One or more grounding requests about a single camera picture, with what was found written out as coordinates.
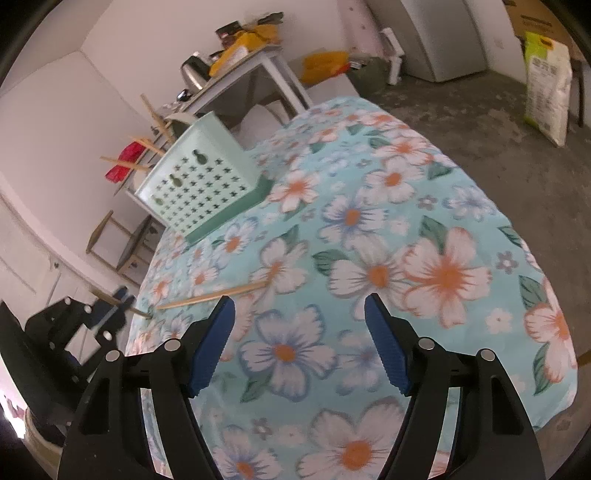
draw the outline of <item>concrete floor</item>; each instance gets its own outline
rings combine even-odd
[[[369,98],[425,135],[510,218],[551,279],[577,356],[591,349],[591,130],[555,147],[522,121],[525,86],[496,73],[443,84],[404,77]],[[591,365],[574,404],[538,432],[550,477],[591,422]]]

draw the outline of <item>yellow bag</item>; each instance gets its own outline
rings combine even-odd
[[[279,45],[281,40],[277,31],[277,25],[257,25],[251,31],[240,31],[236,34],[236,41],[229,47],[209,69],[209,75],[215,77],[220,68],[224,66],[228,60],[232,59],[232,63],[236,63],[246,55],[239,54],[241,47],[245,47],[250,53],[267,44]]]
[[[300,80],[307,85],[315,85],[339,73],[349,61],[345,51],[325,51],[304,58],[304,73]]]

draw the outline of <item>white wall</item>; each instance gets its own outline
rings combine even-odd
[[[0,97],[0,189],[42,242],[102,288],[122,281],[85,254],[108,210],[134,229],[145,212],[113,197],[100,155],[117,156],[149,124],[80,52],[37,70]],[[125,238],[101,244],[115,261]]]
[[[0,86],[0,96],[46,63],[80,48],[111,0],[62,0],[37,27]]]
[[[491,70],[525,83],[525,63],[519,40],[501,0],[464,0],[486,54]]]
[[[179,68],[194,51],[221,45],[215,29],[265,12],[285,12],[280,33],[287,60],[319,47],[345,46],[335,0],[113,0],[82,51],[122,97],[149,118],[139,94],[169,103],[184,88]]]

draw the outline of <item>wooden stick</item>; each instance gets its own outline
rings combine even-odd
[[[105,301],[109,305],[113,305],[114,307],[122,303],[121,300],[117,300],[115,297],[99,290],[98,288],[91,288],[90,293],[92,293],[99,300]],[[149,313],[142,312],[141,310],[135,309],[133,307],[130,307],[129,311],[136,313],[137,315],[140,315],[148,320],[152,318],[152,316]]]
[[[156,145],[154,145],[149,140],[145,140],[143,138],[138,138],[138,137],[130,137],[130,139],[133,140],[136,143],[139,143],[140,145],[143,145],[148,150],[151,150],[151,151],[157,153],[158,155],[160,155],[162,157],[166,154],[166,152],[164,150],[162,150],[162,148],[158,148]]]
[[[105,161],[110,161],[111,163],[114,163],[115,165],[119,165],[121,167],[131,168],[131,170],[143,170],[143,171],[150,171],[151,170],[150,167],[146,167],[145,165],[136,165],[135,163],[130,162],[130,161],[115,160],[114,158],[109,158],[109,157],[101,157],[100,159],[105,160]]]
[[[267,282],[267,281],[260,281],[260,282],[256,282],[256,283],[249,283],[247,285],[240,285],[239,287],[227,288],[226,290],[214,291],[211,293],[206,293],[205,295],[200,295],[198,297],[193,297],[193,298],[186,299],[186,300],[174,301],[172,303],[167,303],[165,305],[158,305],[156,307],[156,310],[166,310],[166,309],[173,309],[175,307],[184,307],[187,305],[194,305],[196,303],[201,303],[204,301],[215,300],[215,299],[218,299],[224,295],[228,295],[228,296],[238,295],[241,293],[246,293],[248,291],[258,290],[259,288],[265,288],[268,284],[269,284],[269,282]]]
[[[148,109],[148,112],[150,112],[150,115],[158,125],[158,129],[160,130],[160,132],[162,132],[162,134],[166,137],[166,140],[168,140],[168,143],[170,143],[171,145],[175,143],[177,139],[174,137],[174,135],[170,133],[170,131],[168,131],[168,128],[164,123],[164,120],[162,120],[162,117],[156,113],[156,110],[154,110],[154,107],[152,107],[152,105],[150,104],[148,97],[146,97],[143,93],[139,97],[142,99],[142,102]]]

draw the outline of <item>blue floral fabric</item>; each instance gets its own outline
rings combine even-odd
[[[510,221],[426,138],[377,106],[338,98],[249,152],[275,180],[263,203],[197,245],[167,231],[139,308],[233,286],[236,323],[191,404],[224,478],[372,480],[408,401],[386,379],[364,323],[391,314],[450,351],[494,350],[532,424],[576,392],[576,359],[550,283]],[[179,338],[215,303],[135,316],[127,354]],[[445,470],[459,393],[433,463]],[[143,393],[158,471],[170,474]]]

